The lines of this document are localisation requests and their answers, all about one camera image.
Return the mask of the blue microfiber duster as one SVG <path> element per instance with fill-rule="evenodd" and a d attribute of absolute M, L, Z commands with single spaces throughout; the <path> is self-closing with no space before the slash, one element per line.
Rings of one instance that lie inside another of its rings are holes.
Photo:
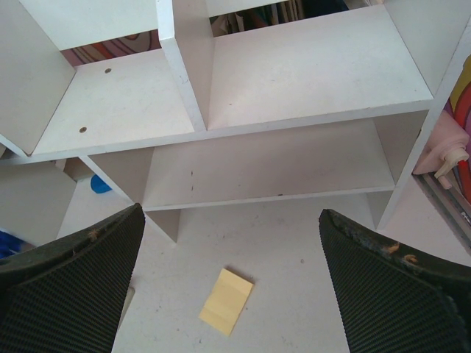
<path fill-rule="evenodd" d="M 14 235 L 0 231 L 0 258 L 13 256 L 21 251 L 24 242 Z"/>

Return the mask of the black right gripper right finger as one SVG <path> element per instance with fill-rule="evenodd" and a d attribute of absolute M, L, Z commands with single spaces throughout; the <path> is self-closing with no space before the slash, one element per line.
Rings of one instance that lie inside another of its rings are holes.
<path fill-rule="evenodd" d="M 470 267 L 331 209 L 319 234 L 351 352 L 470 351 Z"/>

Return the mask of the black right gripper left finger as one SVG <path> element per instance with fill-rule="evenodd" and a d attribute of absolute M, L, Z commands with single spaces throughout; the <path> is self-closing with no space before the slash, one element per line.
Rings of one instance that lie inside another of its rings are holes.
<path fill-rule="evenodd" d="M 134 204 L 1 260 L 1 351 L 111 352 L 144 227 Z"/>

